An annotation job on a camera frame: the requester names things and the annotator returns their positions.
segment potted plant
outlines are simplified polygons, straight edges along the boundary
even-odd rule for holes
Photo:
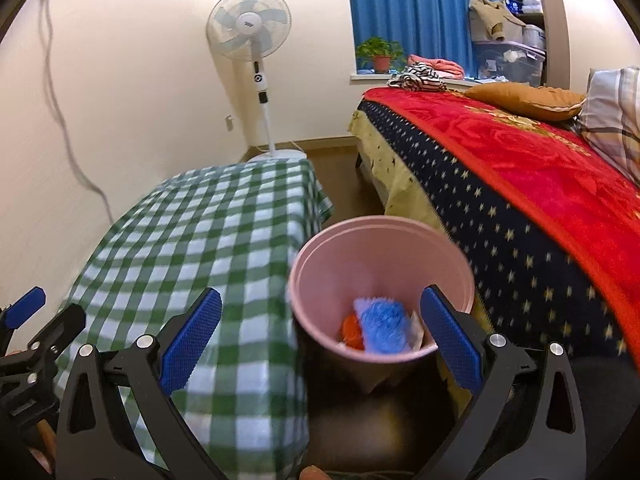
[[[373,70],[379,74],[386,74],[392,65],[404,65],[404,50],[397,41],[387,41],[380,37],[369,38],[356,48],[356,57],[362,66],[367,61],[373,63]]]

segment navy star-patterned bedspread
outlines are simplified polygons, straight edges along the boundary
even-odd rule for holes
[[[385,105],[363,111],[419,181],[464,251],[496,330],[521,346],[558,341],[568,354],[633,362],[613,313],[571,256],[529,218]]]

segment blue gripper pad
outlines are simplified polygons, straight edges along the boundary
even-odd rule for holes
[[[482,389],[482,358],[456,321],[450,307],[427,287],[420,298],[420,314],[458,385],[472,394]]]
[[[33,314],[41,309],[47,297],[39,286],[34,286],[20,300],[16,301],[4,311],[4,326],[16,330]]]
[[[211,289],[192,310],[190,318],[162,357],[160,386],[167,395],[184,388],[218,326],[222,316],[220,294]]]

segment plastic storage bin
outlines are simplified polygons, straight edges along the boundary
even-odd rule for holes
[[[480,16],[472,9],[469,10],[469,29],[471,31],[471,41],[493,41]],[[523,25],[517,25],[509,20],[504,20],[502,31],[504,33],[504,41],[522,43]]]
[[[523,5],[522,6],[523,14],[542,14],[542,5]]]
[[[542,7],[542,0],[523,0],[523,7]]]
[[[545,53],[514,41],[475,41],[478,78],[503,76],[509,81],[540,86]]]
[[[535,25],[527,25],[524,28],[523,43],[538,50],[546,50],[545,31]]]

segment fan pole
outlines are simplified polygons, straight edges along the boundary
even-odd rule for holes
[[[262,116],[264,117],[264,129],[267,133],[267,143],[269,145],[269,154],[271,156],[276,156],[276,145],[273,143],[273,139],[271,139],[271,115],[269,113],[269,104],[261,103],[260,107],[262,108]]]
[[[267,78],[262,69],[262,56],[254,50],[254,83],[258,92],[258,100],[262,109],[262,118],[264,123],[264,131],[267,135],[267,143],[269,145],[269,154],[276,156],[276,146],[271,139],[271,114],[269,112],[269,97],[267,96]]]

